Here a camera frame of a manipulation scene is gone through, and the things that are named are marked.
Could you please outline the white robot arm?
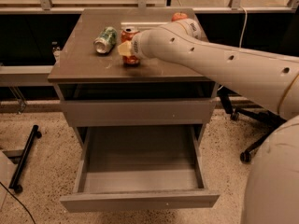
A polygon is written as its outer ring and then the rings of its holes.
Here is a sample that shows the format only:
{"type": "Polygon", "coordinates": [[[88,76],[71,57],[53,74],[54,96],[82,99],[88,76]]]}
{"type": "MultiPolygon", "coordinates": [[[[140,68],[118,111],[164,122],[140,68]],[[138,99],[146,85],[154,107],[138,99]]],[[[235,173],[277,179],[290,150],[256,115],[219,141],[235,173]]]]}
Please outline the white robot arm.
{"type": "Polygon", "coordinates": [[[202,41],[197,21],[172,21],[118,45],[121,56],[184,65],[285,120],[258,149],[241,224],[299,224],[299,60],[202,41]]]}

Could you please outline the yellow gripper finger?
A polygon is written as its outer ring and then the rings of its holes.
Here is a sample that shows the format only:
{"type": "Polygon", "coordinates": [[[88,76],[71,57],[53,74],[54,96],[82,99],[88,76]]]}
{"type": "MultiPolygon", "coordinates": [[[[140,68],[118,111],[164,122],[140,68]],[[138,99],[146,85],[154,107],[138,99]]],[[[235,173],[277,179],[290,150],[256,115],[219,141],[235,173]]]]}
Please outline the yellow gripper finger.
{"type": "Polygon", "coordinates": [[[130,57],[132,53],[132,43],[130,41],[124,41],[118,45],[118,53],[120,56],[130,57]]]}

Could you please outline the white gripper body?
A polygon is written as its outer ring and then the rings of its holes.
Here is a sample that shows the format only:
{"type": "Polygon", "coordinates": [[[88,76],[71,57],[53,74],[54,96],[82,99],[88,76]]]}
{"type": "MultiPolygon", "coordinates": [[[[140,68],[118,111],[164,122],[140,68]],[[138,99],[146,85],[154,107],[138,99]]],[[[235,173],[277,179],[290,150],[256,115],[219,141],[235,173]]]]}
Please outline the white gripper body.
{"type": "Polygon", "coordinates": [[[137,33],[131,43],[133,54],[139,59],[149,59],[152,57],[150,53],[150,31],[137,33]]]}

